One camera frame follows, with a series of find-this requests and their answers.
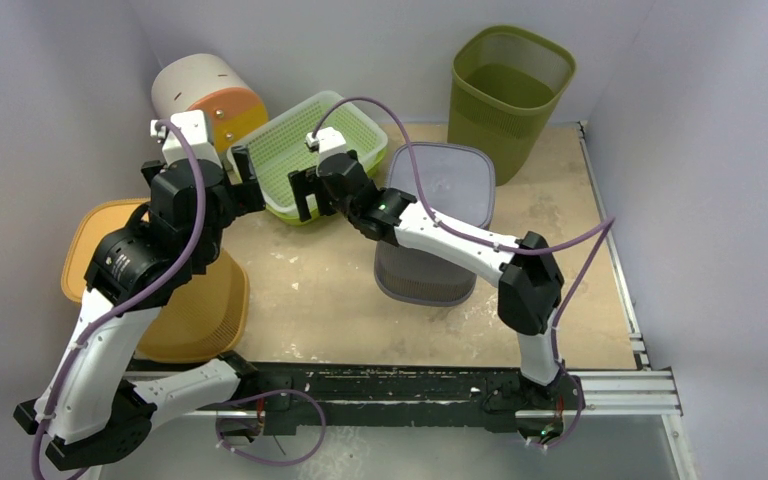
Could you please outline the yellow slatted waste basket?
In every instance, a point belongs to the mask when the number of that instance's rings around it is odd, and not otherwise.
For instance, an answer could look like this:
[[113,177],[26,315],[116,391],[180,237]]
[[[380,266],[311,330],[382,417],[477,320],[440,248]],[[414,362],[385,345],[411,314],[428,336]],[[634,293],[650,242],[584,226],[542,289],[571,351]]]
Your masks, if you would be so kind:
[[[66,256],[61,289],[74,303],[85,290],[84,275],[102,237],[125,225],[143,198],[115,200],[93,208],[81,220]],[[201,363],[234,349],[247,320],[250,281],[227,250],[175,290],[148,327],[136,351],[140,359],[159,363]]]

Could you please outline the olive green waste basket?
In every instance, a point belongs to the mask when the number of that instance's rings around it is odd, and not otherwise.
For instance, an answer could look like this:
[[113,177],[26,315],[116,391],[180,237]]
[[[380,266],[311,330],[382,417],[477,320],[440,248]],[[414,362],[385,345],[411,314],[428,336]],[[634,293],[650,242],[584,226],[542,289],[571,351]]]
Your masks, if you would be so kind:
[[447,140],[483,152],[498,186],[523,167],[577,68],[573,54],[511,25],[480,31],[454,56]]

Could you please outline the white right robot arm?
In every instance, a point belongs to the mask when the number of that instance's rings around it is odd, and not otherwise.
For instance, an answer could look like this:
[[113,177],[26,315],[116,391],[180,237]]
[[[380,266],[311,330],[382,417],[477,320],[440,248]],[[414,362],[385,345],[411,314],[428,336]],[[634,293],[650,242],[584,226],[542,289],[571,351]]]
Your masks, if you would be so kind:
[[544,407],[559,396],[563,363],[551,327],[564,279],[542,236],[496,234],[427,210],[408,192],[377,187],[353,151],[293,171],[288,180],[301,219],[309,219],[313,196],[320,214],[342,214],[370,240],[434,255],[496,287],[497,316],[517,334],[524,399]]

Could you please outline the grey slatted waste basket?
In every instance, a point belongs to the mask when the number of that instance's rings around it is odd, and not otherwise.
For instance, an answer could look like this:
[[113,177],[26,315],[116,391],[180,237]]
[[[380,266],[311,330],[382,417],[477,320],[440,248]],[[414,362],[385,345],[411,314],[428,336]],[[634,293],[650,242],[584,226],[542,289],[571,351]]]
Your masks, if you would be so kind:
[[[483,152],[435,142],[413,144],[420,183],[435,210],[487,229],[495,207],[495,167]],[[429,253],[380,242],[374,278],[387,296],[402,302],[453,306],[473,292],[477,275]]]

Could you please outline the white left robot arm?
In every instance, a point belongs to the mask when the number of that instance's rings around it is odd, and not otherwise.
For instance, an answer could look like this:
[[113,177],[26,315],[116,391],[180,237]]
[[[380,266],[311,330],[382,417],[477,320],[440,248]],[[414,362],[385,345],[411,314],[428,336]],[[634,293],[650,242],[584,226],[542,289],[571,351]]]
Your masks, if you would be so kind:
[[232,172],[209,160],[142,166],[149,198],[100,240],[55,376],[42,395],[14,410],[34,438],[35,461],[47,459],[76,477],[125,458],[172,419],[224,402],[244,409],[257,399],[255,367],[230,351],[161,380],[125,378],[174,291],[219,258],[223,230],[265,207],[248,150],[233,148],[231,162]]

